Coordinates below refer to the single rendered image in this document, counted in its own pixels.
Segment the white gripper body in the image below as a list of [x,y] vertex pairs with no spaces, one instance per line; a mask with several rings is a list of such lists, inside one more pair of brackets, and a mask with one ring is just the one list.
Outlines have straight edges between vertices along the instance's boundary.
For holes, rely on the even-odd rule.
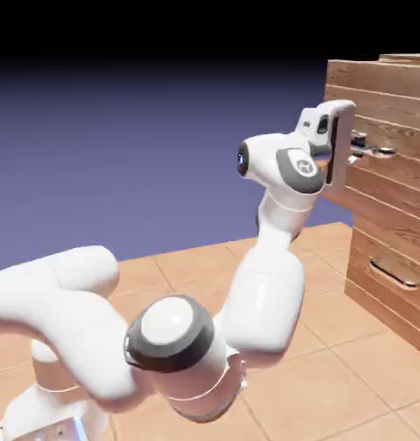
[[330,111],[331,157],[326,174],[326,190],[341,190],[346,181],[350,144],[355,119],[355,103],[350,100],[328,101]]

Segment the wooden drawer front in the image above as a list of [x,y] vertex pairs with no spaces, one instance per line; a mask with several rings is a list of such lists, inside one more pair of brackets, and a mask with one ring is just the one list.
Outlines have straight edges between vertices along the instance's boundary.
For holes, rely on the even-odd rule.
[[367,146],[397,150],[352,164],[337,200],[354,214],[420,245],[420,65],[331,60],[325,99],[355,102]]
[[420,351],[420,287],[403,289],[372,270],[371,257],[395,260],[420,282],[420,245],[356,218],[345,283],[347,296]]

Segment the light wood cabinet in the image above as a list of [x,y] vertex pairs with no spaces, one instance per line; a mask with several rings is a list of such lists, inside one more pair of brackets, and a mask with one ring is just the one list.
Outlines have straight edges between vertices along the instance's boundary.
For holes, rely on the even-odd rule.
[[356,106],[345,292],[420,350],[420,53],[332,60],[324,95]]

